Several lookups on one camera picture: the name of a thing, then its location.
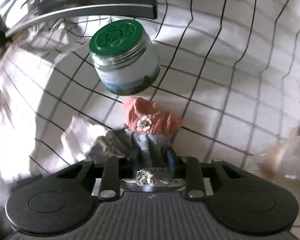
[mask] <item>grid pattern cloth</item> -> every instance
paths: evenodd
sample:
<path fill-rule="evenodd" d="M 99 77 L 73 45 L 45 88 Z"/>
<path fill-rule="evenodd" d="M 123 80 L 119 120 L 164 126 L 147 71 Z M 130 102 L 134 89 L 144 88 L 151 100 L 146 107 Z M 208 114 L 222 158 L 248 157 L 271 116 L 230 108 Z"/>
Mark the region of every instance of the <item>grid pattern cloth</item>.
<path fill-rule="evenodd" d="M 178 155 L 246 168 L 300 123 L 300 0 L 157 0 L 156 20 L 135 18 L 161 59 L 137 96 L 184 121 Z M 108 92 L 89 38 L 125 17 L 84 16 L 33 26 L 0 71 L 0 180 L 73 163 L 60 136 L 71 117 L 114 128 L 125 97 Z M 300 237 L 300 220 L 293 230 Z"/>

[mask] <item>white flower applique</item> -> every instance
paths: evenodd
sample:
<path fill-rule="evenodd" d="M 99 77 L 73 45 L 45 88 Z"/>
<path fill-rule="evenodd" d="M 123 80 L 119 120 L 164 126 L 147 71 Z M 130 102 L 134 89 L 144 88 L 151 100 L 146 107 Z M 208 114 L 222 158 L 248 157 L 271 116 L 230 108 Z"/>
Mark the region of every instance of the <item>white flower applique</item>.
<path fill-rule="evenodd" d="M 147 116 L 142 117 L 137 123 L 138 131 L 148 131 L 150 129 L 151 120 Z"/>

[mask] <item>green lid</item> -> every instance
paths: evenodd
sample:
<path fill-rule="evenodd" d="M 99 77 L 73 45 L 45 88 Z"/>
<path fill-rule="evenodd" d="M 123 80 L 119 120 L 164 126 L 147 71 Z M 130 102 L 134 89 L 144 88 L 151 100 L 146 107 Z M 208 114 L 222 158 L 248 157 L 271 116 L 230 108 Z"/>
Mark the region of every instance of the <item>green lid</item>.
<path fill-rule="evenodd" d="M 117 56 L 132 49 L 141 39 L 143 31 L 142 25 L 135 20 L 115 21 L 93 35 L 89 49 L 96 56 Z"/>

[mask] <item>glass jar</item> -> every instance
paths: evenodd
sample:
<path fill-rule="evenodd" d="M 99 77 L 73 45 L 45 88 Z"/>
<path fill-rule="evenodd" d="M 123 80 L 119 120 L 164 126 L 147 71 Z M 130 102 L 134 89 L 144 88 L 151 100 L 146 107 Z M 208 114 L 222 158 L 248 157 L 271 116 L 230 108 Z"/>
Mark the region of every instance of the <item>glass jar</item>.
<path fill-rule="evenodd" d="M 142 25 L 130 19 L 107 24 L 89 43 L 95 69 L 111 93 L 128 96 L 151 86 L 160 60 Z"/>

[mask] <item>pink sweater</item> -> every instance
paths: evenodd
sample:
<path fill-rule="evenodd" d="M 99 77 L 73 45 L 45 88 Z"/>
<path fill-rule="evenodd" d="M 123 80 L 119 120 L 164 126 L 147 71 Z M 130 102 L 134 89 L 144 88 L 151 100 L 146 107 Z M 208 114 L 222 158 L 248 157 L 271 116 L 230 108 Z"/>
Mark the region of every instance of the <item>pink sweater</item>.
<path fill-rule="evenodd" d="M 124 100 L 128 128 L 140 134 L 170 135 L 182 126 L 182 120 L 158 108 L 156 102 L 130 97 Z"/>

